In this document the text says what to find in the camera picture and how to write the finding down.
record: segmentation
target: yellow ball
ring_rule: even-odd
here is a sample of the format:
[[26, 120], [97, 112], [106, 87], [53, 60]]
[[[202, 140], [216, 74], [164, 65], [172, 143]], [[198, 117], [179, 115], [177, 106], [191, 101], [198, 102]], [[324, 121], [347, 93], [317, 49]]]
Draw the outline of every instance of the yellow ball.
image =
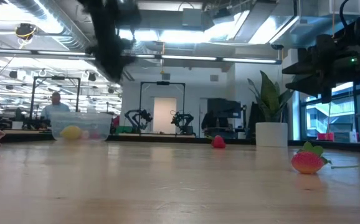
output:
[[66, 140], [76, 140], [82, 135], [82, 130], [78, 126], [70, 125], [61, 131], [60, 135]]

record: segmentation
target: clear plastic bin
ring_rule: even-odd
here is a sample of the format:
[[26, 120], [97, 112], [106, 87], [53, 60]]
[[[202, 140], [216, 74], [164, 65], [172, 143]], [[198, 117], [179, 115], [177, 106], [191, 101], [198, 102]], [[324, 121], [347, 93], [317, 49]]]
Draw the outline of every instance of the clear plastic bin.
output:
[[51, 131], [55, 140], [105, 141], [111, 120], [112, 115], [103, 113], [53, 112]]

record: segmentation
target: red box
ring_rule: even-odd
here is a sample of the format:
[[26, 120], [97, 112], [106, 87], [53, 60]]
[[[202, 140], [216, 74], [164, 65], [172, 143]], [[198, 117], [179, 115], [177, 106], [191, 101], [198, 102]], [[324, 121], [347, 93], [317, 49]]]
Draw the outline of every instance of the red box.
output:
[[317, 134], [317, 140], [334, 141], [334, 133]]

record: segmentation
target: blue shirt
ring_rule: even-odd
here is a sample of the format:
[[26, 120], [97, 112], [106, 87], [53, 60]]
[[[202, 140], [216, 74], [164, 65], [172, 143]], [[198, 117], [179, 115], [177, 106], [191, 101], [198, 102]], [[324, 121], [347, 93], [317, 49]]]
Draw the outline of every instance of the blue shirt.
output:
[[44, 117], [44, 119], [51, 119], [51, 112], [69, 112], [69, 107], [63, 103], [60, 103], [58, 105], [48, 105], [42, 110], [41, 117]]

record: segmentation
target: potted plant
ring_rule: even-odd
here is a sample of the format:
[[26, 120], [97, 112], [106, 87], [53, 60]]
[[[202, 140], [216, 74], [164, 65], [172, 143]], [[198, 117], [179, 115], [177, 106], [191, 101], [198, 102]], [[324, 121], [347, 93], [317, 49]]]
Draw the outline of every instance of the potted plant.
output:
[[265, 122], [256, 123], [256, 145], [269, 147], [288, 146], [288, 124], [281, 123], [282, 112], [288, 100], [292, 97], [293, 91], [286, 90], [280, 93], [280, 85], [273, 83], [264, 73], [262, 75], [262, 87], [260, 91], [255, 83], [248, 79], [250, 90], [255, 94], [258, 103], [265, 117]]

